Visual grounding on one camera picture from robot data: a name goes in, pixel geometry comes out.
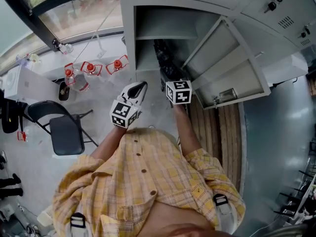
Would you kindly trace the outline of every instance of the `black buckle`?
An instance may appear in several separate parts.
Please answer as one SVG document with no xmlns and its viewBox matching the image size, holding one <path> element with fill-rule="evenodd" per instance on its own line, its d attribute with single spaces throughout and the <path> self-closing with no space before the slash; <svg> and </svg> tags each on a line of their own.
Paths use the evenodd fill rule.
<svg viewBox="0 0 316 237">
<path fill-rule="evenodd" d="M 82 225 L 73 224 L 72 223 L 73 220 L 79 220 L 79 219 L 74 219 L 73 217 L 80 218 L 82 220 Z M 85 216 L 83 214 L 81 214 L 80 212 L 75 212 L 73 215 L 71 215 L 70 226 L 71 227 L 78 227 L 78 228 L 85 228 Z"/>
<path fill-rule="evenodd" d="M 223 202 L 217 202 L 217 198 L 225 199 L 225 201 L 223 201 Z M 225 195 L 223 195 L 223 194 L 216 194 L 216 195 L 213 197 L 213 200 L 214 200 L 214 202 L 215 202 L 215 204 L 216 204 L 217 206 L 228 203 L 227 197 L 226 197 Z"/>
</svg>

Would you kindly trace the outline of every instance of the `chair seat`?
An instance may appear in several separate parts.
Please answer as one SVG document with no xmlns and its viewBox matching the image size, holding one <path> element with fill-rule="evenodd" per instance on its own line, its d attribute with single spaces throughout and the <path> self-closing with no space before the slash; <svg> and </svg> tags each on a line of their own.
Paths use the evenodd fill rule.
<svg viewBox="0 0 316 237">
<path fill-rule="evenodd" d="M 78 115 L 72 115 L 81 127 Z M 80 155 L 84 152 L 82 132 L 68 116 L 49 121 L 53 149 L 58 156 Z"/>
</svg>

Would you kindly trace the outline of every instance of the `red bottle cap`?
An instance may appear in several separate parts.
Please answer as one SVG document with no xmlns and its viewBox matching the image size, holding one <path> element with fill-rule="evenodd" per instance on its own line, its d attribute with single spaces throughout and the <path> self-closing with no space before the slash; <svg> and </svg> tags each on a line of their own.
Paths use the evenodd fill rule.
<svg viewBox="0 0 316 237">
<path fill-rule="evenodd" d="M 93 72 L 93 71 L 95 70 L 94 65 L 91 64 L 91 63 L 88 64 L 87 69 L 88 69 L 90 72 Z"/>
<path fill-rule="evenodd" d="M 73 74 L 73 72 L 72 72 L 71 69 L 66 69 L 66 70 L 65 70 L 65 75 L 66 75 L 67 77 L 71 77 L 72 74 Z"/>
<path fill-rule="evenodd" d="M 122 62 L 121 62 L 120 60 L 115 60 L 115 61 L 114 61 L 114 67 L 115 67 L 116 69 L 121 68 L 121 67 L 122 67 Z"/>
</svg>

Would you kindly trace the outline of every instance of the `white wall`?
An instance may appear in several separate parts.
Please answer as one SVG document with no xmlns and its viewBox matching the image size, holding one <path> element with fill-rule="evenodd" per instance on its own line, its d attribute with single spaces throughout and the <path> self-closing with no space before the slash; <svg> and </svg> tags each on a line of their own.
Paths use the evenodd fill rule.
<svg viewBox="0 0 316 237">
<path fill-rule="evenodd" d="M 0 55 L 32 31 L 13 12 L 5 0 L 0 0 Z"/>
</svg>

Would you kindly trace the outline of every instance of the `forearm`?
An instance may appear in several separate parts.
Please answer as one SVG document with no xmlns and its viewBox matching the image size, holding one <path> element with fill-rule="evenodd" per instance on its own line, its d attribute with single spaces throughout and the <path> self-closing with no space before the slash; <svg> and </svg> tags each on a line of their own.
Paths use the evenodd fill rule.
<svg viewBox="0 0 316 237">
<path fill-rule="evenodd" d="M 184 107 L 181 105 L 174 105 L 173 110 L 176 117 L 182 154 L 183 156 L 186 156 L 187 154 L 200 149 L 201 144 L 194 133 L 191 121 Z"/>
<path fill-rule="evenodd" d="M 119 142 L 126 133 L 126 130 L 127 129 L 119 126 L 114 127 L 102 143 L 93 151 L 91 156 L 95 159 L 102 159 L 103 161 L 110 159 L 118 148 Z"/>
</svg>

